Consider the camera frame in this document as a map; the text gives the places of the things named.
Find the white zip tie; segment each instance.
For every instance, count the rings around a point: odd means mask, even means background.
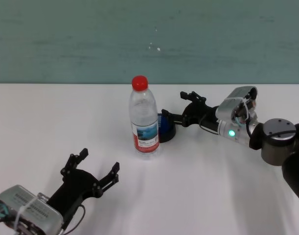
[[[229,100],[229,99],[240,99],[244,103],[244,107],[246,109],[246,119],[245,120],[248,120],[249,119],[249,110],[248,110],[248,107],[246,105],[247,100],[243,97],[229,97],[229,98],[225,98],[224,100]]]
[[[13,226],[13,229],[14,231],[17,232],[17,229],[18,229],[18,223],[19,223],[19,218],[20,218],[20,215],[33,203],[35,202],[36,200],[38,199],[38,196],[35,196],[32,198],[32,200],[30,200],[25,206],[20,206],[19,208],[19,211],[17,213],[17,217],[16,217],[16,220],[14,222],[14,226]]]

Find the bottle label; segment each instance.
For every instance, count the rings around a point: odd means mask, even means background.
[[[133,123],[132,130],[135,148],[143,153],[150,153],[159,146],[158,121],[149,126],[137,126]]]

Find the white table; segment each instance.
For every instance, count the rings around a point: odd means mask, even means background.
[[[158,109],[182,113],[180,91],[215,106],[237,85],[151,85]],[[260,122],[299,122],[299,85],[258,85]],[[177,127],[149,161],[136,156],[129,85],[0,85],[0,192],[20,184],[51,196],[70,153],[97,178],[120,162],[120,182],[84,202],[72,235],[299,235],[299,199],[280,167],[201,130]],[[79,209],[69,229],[81,216]],[[0,234],[13,231],[0,224]]]

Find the teal wall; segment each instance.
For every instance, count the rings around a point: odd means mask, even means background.
[[[0,82],[299,83],[299,0],[0,0]]]

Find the plastic bottle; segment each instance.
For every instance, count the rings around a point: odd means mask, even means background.
[[[134,145],[139,152],[153,153],[159,147],[156,101],[145,76],[134,77],[132,87],[129,111]]]

